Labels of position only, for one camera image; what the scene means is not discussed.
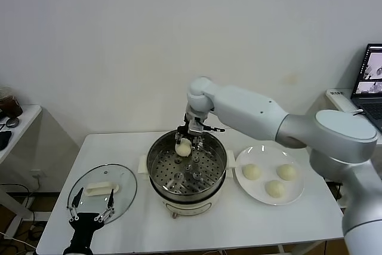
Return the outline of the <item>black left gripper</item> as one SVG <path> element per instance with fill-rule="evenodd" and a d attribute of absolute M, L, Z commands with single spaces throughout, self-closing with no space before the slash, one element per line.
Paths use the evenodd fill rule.
<path fill-rule="evenodd" d="M 114 189 L 107 200 L 106 209 L 100 214 L 78 214 L 77 208 L 81 202 L 83 188 L 73 197 L 72 203 L 67 205 L 70 214 L 69 222 L 74 229 L 70 245 L 78 248 L 90 248 L 93 234 L 101 228 L 101 223 L 109 220 L 115 213 Z"/>

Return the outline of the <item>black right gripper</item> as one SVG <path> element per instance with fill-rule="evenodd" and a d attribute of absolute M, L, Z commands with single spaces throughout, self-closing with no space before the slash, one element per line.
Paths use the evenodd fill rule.
<path fill-rule="evenodd" d="M 204 121 L 207 119 L 207 113 L 186 112 L 184 115 L 184 125 L 178 127 L 175 134 L 175 143 L 181 144 L 183 137 L 194 137 L 192 140 L 192 148 L 202 151 L 204 149 Z"/>

